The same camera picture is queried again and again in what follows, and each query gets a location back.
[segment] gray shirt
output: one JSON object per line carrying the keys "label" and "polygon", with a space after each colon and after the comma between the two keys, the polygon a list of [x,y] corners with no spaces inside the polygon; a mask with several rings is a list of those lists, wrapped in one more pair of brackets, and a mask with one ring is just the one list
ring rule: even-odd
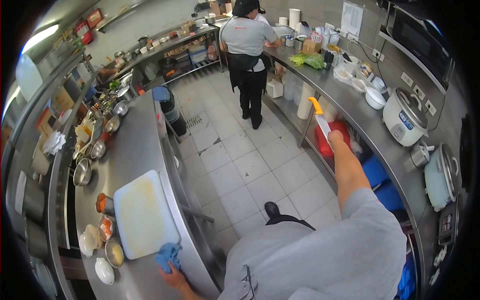
{"label": "gray shirt", "polygon": [[238,298],[250,267],[256,300],[392,299],[405,264],[407,238],[370,189],[347,199],[342,221],[313,231],[296,222],[257,228],[227,258],[221,300]]}
{"label": "gray shirt", "polygon": [[[251,56],[262,54],[265,41],[273,43],[278,37],[267,23],[237,17],[233,17],[228,23],[225,22],[220,29],[220,34],[220,40],[227,44],[230,53]],[[253,71],[259,72],[263,69],[265,69],[264,63],[259,59]]]}

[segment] black pants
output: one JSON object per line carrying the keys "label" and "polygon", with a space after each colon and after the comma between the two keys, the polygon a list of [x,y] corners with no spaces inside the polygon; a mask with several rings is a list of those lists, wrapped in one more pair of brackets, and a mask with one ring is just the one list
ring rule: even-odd
{"label": "black pants", "polygon": [[267,70],[260,72],[241,72],[240,107],[243,113],[250,112],[252,124],[262,121],[262,94],[265,89]]}
{"label": "black pants", "polygon": [[273,224],[277,224],[277,223],[285,222],[285,221],[288,221],[288,222],[297,222],[297,223],[300,223],[300,224],[305,225],[305,226],[308,227],[308,228],[311,228],[311,229],[313,229],[313,230],[316,230],[316,229],[313,228],[310,224],[308,224],[305,220],[298,220],[298,219],[295,218],[294,216],[289,216],[289,215],[279,215],[279,216],[277,216],[277,217],[274,217],[273,219],[268,220],[267,224],[265,224],[265,225],[273,225]]}

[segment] fire extinguisher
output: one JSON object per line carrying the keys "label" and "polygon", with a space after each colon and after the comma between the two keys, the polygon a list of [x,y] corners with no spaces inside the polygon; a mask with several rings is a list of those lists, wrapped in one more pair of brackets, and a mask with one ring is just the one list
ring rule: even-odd
{"label": "fire extinguisher", "polygon": [[90,44],[93,41],[93,33],[90,31],[88,22],[85,20],[80,20],[80,22],[78,22],[75,27],[75,33],[82,38],[82,43],[84,45]]}

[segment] electrical outlet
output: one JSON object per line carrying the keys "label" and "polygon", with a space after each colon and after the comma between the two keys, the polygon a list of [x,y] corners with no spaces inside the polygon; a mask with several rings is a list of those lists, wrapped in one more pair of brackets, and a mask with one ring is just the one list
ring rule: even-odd
{"label": "electrical outlet", "polygon": [[432,116],[434,116],[435,113],[437,112],[437,109],[433,107],[433,104],[430,102],[430,100],[427,100],[427,102],[425,102],[425,107],[432,114]]}
{"label": "electrical outlet", "polygon": [[401,78],[403,81],[405,81],[406,84],[408,84],[409,87],[412,87],[413,80],[410,78],[410,76],[407,75],[407,73],[403,72]]}
{"label": "electrical outlet", "polygon": [[353,41],[355,44],[357,44],[358,41],[359,41],[359,38],[356,37],[356,36],[354,36],[354,35],[351,34],[351,33],[348,34],[348,37],[347,37],[347,38],[348,38],[350,41]]}
{"label": "electrical outlet", "polygon": [[415,85],[415,87],[413,88],[413,92],[417,94],[420,100],[423,100],[425,98],[425,94],[423,93],[422,90],[420,90],[418,85]]}
{"label": "electrical outlet", "polygon": [[373,56],[375,57],[379,57],[379,60],[380,61],[384,61],[384,58],[385,58],[385,55],[383,55],[382,53],[380,53],[380,51],[378,51],[377,49],[373,49],[373,53],[372,53]]}

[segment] yellow knife handle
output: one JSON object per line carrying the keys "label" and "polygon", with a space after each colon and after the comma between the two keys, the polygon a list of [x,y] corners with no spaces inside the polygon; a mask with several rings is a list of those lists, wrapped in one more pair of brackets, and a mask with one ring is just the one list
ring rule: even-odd
{"label": "yellow knife handle", "polygon": [[320,107],[320,104],[318,104],[318,101],[315,97],[308,97],[308,100],[313,103],[313,107],[315,107],[315,110],[316,110],[316,112],[315,112],[316,115],[323,115],[324,114],[322,108]]}

